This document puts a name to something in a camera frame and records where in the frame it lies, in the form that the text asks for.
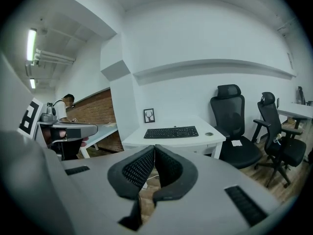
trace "picture frame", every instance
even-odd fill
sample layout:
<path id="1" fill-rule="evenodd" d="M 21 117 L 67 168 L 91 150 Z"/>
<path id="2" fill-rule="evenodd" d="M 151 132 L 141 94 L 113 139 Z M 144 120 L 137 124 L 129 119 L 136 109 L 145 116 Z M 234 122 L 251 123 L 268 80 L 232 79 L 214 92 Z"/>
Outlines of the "picture frame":
<path id="1" fill-rule="evenodd" d="M 154 123 L 156 121 L 154 109 L 145 109 L 143 110 L 143 117 L 145 123 Z"/>

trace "black keyboard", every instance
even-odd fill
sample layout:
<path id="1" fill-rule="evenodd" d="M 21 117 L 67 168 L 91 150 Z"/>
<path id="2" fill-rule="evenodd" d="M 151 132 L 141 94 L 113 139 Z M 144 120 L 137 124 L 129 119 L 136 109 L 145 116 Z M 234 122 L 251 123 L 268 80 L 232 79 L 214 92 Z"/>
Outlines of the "black keyboard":
<path id="1" fill-rule="evenodd" d="M 148 129 L 144 139 L 179 139 L 199 136 L 195 126 Z"/>

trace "ceiling light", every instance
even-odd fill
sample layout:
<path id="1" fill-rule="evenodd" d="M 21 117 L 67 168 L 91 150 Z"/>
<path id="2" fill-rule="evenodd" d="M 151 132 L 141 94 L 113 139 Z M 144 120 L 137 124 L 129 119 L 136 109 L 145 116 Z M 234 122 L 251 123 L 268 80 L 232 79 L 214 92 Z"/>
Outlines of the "ceiling light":
<path id="1" fill-rule="evenodd" d="M 31 88 L 36 88 L 36 86 L 35 86 L 35 80 L 34 79 L 30 79 L 30 86 L 31 86 Z"/>
<path id="2" fill-rule="evenodd" d="M 33 61 L 34 59 L 34 45 L 35 45 L 35 38 L 36 38 L 36 29 L 30 29 L 28 32 L 28 39 L 27 39 L 27 60 Z"/>

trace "wooden floor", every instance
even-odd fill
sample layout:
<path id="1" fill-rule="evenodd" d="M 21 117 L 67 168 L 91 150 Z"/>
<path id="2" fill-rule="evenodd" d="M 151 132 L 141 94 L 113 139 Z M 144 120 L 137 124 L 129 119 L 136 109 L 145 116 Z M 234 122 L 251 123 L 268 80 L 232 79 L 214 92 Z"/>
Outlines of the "wooden floor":
<path id="1" fill-rule="evenodd" d="M 307 144 L 307 150 L 306 155 L 312 150 L 313 147 L 313 126 L 311 123 L 308 123 L 306 126 L 304 126 L 304 132 L 301 136 L 297 136 L 296 138 L 304 141 Z M 261 140 L 257 146 L 260 148 L 260 150 L 263 153 L 263 157 L 260 160 L 260 162 L 266 162 L 267 161 L 267 155 L 264 152 L 264 143 L 265 140 Z M 97 156 L 103 156 L 110 154 L 109 152 L 105 151 L 96 151 L 93 147 L 90 147 L 87 149 L 90 157 L 97 157 Z M 254 169 L 254 165 L 241 169 L 241 172 L 255 180 L 256 182 L 260 183 L 261 185 L 265 186 L 273 172 L 272 168 L 266 168 L 266 167 L 259 167 L 257 170 Z M 284 188 L 284 184 L 286 183 L 285 179 L 280 175 L 280 173 L 277 173 L 274 180 L 270 184 L 268 190 L 281 202 L 287 201 L 292 196 L 297 196 L 304 183 L 305 180 L 310 172 L 309 164 L 306 162 L 302 162 L 297 167 L 290 167 L 290 170 L 287 170 L 286 173 L 291 181 L 291 185 L 287 188 Z M 154 168 L 150 177 L 158 175 L 157 170 Z M 141 217 L 143 222 L 147 222 L 149 217 L 154 211 L 154 204 L 152 201 L 153 193 L 160 189 L 160 182 L 158 177 L 152 178 L 147 181 L 148 188 L 142 189 L 139 193 L 141 198 Z"/>

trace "wall shelf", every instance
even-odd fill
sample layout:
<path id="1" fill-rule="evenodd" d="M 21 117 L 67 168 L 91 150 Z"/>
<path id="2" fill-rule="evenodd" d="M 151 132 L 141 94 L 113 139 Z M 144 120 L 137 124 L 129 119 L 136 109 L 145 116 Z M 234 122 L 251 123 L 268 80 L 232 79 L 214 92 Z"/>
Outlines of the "wall shelf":
<path id="1" fill-rule="evenodd" d="M 192 60 L 154 67 L 133 73 L 139 85 L 159 82 L 168 79 L 218 73 L 247 73 L 268 75 L 291 79 L 296 76 L 290 72 L 263 64 L 231 59 Z"/>

